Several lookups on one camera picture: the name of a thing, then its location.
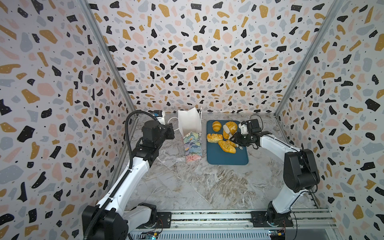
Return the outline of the metal tongs cream tips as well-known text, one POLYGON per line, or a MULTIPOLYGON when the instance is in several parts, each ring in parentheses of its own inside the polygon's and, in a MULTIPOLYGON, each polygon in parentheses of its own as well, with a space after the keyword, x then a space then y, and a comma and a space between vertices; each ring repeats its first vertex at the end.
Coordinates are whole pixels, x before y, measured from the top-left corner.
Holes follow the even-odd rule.
POLYGON ((230 130, 230 128, 229 128, 227 125, 224 125, 224 126, 223 126, 223 133, 226 133, 226 135, 228 135, 228 136, 227 136, 227 139, 231 141, 231 138, 233 137, 233 134, 231 133, 231 130, 230 130))

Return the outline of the large sugared oval bread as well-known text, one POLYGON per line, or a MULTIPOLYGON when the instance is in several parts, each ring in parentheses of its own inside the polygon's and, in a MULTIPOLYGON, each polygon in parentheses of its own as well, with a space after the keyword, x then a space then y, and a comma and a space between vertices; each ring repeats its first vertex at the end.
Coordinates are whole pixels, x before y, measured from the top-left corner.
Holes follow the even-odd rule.
MULTIPOLYGON (((227 122, 227 123, 225 123, 225 125, 227 125, 229 128, 230 128, 230 130, 231 130, 231 133, 233 134, 233 136, 234 136, 234 134, 237 132, 237 130, 238 130, 238 125, 235 123, 235 122, 227 122)), ((226 133, 223 133, 223 138, 224 139, 226 139, 227 140, 227 136, 228 135, 226 135, 226 133)))

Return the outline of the glossy orange oval bread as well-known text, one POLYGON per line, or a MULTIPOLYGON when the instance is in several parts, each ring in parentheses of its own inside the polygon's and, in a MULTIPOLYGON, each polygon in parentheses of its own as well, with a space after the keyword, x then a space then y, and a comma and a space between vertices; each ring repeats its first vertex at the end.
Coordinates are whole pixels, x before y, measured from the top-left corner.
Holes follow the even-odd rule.
POLYGON ((236 148, 228 144, 226 141, 219 141, 218 144, 220 148, 226 153, 235 154, 237 152, 236 148))

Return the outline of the floral paper bag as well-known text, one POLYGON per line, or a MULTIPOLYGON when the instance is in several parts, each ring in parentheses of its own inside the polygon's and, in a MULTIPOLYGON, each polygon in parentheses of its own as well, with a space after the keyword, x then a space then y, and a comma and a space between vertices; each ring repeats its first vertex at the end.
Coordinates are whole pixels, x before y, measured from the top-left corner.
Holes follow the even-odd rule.
POLYGON ((173 119, 177 119, 177 129, 183 137, 184 152, 186 162, 199 161, 203 157, 202 147, 202 114, 193 107, 190 110, 179 110, 177 117, 168 120, 169 124, 173 119))

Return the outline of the striped croissant bread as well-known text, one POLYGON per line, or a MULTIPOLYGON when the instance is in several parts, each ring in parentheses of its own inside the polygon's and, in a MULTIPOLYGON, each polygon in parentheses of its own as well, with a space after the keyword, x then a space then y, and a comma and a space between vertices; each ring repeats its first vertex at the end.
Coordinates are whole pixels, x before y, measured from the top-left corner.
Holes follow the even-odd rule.
POLYGON ((230 140, 227 140, 226 142, 227 142, 228 144, 230 144, 231 146, 233 146, 234 148, 238 148, 238 147, 239 147, 238 144, 236 144, 236 143, 234 143, 234 142, 232 142, 232 141, 230 141, 230 140))

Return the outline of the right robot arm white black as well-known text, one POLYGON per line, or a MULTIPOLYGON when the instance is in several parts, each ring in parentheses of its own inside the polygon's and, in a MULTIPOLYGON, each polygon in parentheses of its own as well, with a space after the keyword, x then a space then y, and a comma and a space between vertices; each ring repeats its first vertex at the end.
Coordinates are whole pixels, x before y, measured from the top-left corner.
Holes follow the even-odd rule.
POLYGON ((320 183, 320 176, 313 151, 293 147, 268 131, 263 131, 257 119, 243 121, 230 140, 242 147, 257 146, 270 151, 284 162, 284 185, 278 196, 272 200, 262 217, 255 214, 254 226, 291 227, 292 206, 304 193, 320 183))

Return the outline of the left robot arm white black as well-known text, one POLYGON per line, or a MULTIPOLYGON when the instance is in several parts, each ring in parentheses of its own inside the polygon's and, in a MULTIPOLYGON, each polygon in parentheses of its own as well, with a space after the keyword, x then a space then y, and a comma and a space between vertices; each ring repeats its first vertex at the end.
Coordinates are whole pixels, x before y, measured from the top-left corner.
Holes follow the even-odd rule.
POLYGON ((140 180, 159 156, 163 143, 175 138, 175 131, 172 124, 151 120, 144 124, 142 133, 130 154, 132 160, 111 190, 96 206, 87 206, 83 211, 85 240, 125 240, 138 227, 153 228, 158 224, 155 205, 140 203, 127 214, 124 211, 140 180))

